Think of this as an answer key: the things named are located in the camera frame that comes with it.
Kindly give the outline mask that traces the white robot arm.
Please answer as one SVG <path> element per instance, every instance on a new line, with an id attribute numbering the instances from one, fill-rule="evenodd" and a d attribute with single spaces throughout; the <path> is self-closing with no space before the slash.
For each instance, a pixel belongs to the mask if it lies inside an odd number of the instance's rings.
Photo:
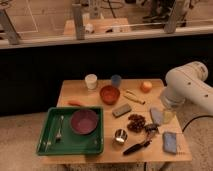
<path id="1" fill-rule="evenodd" d="M 169 70 L 159 100 L 166 109 L 178 109 L 189 100 L 213 116 L 213 87 L 205 82 L 208 74 L 207 66 L 199 61 Z"/>

